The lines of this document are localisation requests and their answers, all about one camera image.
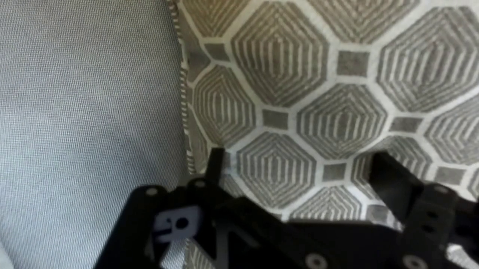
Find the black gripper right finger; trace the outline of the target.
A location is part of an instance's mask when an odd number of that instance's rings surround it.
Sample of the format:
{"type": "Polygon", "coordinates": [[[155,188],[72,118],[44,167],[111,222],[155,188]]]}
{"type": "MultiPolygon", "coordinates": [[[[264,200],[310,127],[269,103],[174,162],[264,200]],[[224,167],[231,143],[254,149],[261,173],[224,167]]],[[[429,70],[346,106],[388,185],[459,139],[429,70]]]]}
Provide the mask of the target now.
{"type": "Polygon", "coordinates": [[[468,269],[479,263],[479,203],[421,180],[388,152],[376,152],[372,186],[403,224],[402,269],[468,269]]]}

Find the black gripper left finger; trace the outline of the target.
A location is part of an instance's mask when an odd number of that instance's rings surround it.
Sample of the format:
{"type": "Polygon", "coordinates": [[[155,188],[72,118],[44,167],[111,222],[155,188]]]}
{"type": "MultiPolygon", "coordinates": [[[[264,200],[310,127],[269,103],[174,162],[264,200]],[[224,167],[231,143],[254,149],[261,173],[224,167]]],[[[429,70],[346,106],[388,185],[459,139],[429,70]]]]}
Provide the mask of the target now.
{"type": "Polygon", "coordinates": [[[135,188],[110,233],[95,269],[167,269],[168,254],[192,240],[216,269],[273,269],[281,251],[269,231],[278,219],[221,185],[225,150],[215,147],[207,171],[174,191],[135,188]]]}

